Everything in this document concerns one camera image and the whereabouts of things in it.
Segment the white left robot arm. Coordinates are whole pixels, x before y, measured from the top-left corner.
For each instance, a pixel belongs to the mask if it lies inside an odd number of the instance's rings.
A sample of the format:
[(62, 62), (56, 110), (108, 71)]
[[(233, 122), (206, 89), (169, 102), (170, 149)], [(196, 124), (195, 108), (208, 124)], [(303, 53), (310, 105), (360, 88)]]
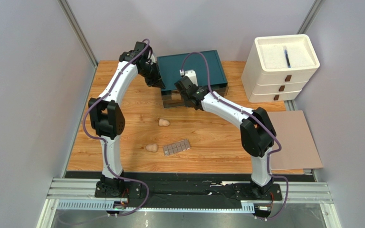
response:
[(90, 98), (88, 112), (94, 138), (101, 141), (103, 171), (96, 187), (96, 197), (120, 197), (125, 192), (123, 167), (120, 162), (120, 138), (125, 128), (121, 111), (122, 99), (133, 79), (141, 75), (149, 87), (164, 88), (152, 49), (124, 52), (117, 70), (98, 98)]

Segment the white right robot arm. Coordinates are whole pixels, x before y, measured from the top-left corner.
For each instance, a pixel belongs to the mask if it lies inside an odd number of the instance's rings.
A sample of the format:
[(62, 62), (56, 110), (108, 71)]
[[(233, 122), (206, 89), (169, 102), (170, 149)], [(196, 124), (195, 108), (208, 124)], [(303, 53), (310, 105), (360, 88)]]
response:
[(258, 197), (265, 195), (273, 184), (269, 153), (276, 139), (276, 131), (267, 111), (261, 107), (253, 110), (240, 106), (207, 86), (197, 86), (187, 76), (174, 85), (186, 107), (215, 114), (240, 130), (241, 145), (251, 156), (252, 192)]

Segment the beige makeup sponge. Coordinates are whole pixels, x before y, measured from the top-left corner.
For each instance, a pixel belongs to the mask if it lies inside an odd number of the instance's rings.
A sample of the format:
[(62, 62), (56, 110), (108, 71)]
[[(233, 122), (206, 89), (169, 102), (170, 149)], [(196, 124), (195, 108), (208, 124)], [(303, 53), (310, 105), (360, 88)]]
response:
[(163, 127), (167, 127), (167, 126), (170, 126), (170, 122), (166, 119), (160, 118), (158, 120), (158, 125), (163, 126)]
[(157, 144), (148, 144), (148, 145), (146, 145), (145, 149), (149, 152), (157, 152), (158, 145)]

